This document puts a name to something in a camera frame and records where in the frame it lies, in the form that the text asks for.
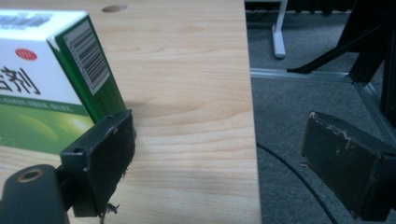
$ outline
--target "cable on floor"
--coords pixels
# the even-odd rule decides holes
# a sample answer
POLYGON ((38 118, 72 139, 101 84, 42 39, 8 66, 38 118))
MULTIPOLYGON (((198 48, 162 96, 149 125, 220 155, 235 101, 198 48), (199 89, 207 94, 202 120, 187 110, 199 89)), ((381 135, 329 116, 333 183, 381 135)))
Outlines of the cable on floor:
POLYGON ((277 155, 273 150, 269 149, 268 147, 263 146, 260 143, 256 143, 256 146, 258 148, 263 149, 267 153, 269 153, 271 156, 275 157, 277 160, 282 162, 285 166, 287 166, 302 182, 303 184, 308 188, 308 190, 312 193, 312 195, 315 197, 315 199, 318 201, 320 207, 323 209, 323 211, 326 213, 327 217, 329 220, 332 222, 332 224, 337 224, 337 221, 335 220, 334 216, 330 212, 329 208, 326 206, 326 204, 320 199, 318 194, 315 192, 315 190, 308 184, 308 182, 305 180, 305 178, 296 170, 294 167, 292 167, 287 161, 285 161, 282 157, 277 155))

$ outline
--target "wooden tabletop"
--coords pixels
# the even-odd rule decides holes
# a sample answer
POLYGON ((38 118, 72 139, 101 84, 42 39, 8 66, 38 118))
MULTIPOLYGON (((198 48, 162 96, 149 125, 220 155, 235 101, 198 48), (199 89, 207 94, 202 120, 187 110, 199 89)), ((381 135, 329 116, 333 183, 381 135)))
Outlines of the wooden tabletop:
MULTIPOLYGON (((136 154, 106 223, 261 223, 243 0, 3 0, 87 10, 127 107, 136 154), (125 5, 120 12, 102 8, 125 5)), ((0 190, 59 157, 0 147, 0 190)), ((74 218, 71 223, 98 223, 74 218)))

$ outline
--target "medicine box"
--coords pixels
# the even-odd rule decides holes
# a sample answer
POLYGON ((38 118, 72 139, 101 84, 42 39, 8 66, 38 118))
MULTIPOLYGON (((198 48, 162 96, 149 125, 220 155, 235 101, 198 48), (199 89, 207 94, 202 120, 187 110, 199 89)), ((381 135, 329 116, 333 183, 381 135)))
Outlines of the medicine box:
POLYGON ((0 145, 57 154, 122 110, 87 12, 0 9, 0 145))

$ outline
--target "carpeted floor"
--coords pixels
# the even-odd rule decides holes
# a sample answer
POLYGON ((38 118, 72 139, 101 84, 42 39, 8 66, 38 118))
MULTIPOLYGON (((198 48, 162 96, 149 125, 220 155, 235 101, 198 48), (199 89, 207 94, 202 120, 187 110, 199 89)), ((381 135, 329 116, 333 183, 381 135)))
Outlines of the carpeted floor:
MULTIPOLYGON (((274 69, 275 74, 299 67, 335 47, 347 21, 347 13, 330 17, 321 14, 287 13, 283 25, 286 58, 273 55, 271 26, 276 13, 247 12, 247 37, 251 69, 274 69)), ((320 67, 320 71, 348 72, 357 57, 347 53, 320 67)), ((377 94, 382 71, 372 85, 377 94)), ((302 166, 301 146, 310 111, 334 115, 367 133, 386 141, 382 130, 348 81, 252 77, 253 105, 257 142, 272 149, 307 180, 329 207, 338 223, 355 220, 327 186, 309 168, 302 166)), ((302 182, 281 162, 258 148, 262 200, 262 223, 331 223, 318 202, 302 182)), ((396 223, 394 211, 387 223, 396 223)))

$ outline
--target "barcode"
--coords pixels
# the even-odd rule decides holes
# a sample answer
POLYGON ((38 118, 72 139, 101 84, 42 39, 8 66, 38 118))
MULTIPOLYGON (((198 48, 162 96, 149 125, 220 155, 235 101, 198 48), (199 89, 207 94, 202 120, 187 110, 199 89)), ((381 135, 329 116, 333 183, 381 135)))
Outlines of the barcode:
POLYGON ((92 95, 96 94, 110 76, 110 70, 88 21, 67 34, 64 41, 92 95))
POLYGON ((35 14, 29 18, 26 16, 26 14, 0 16, 0 28, 2 30, 24 30, 29 27, 39 27, 50 20, 49 14, 35 14))

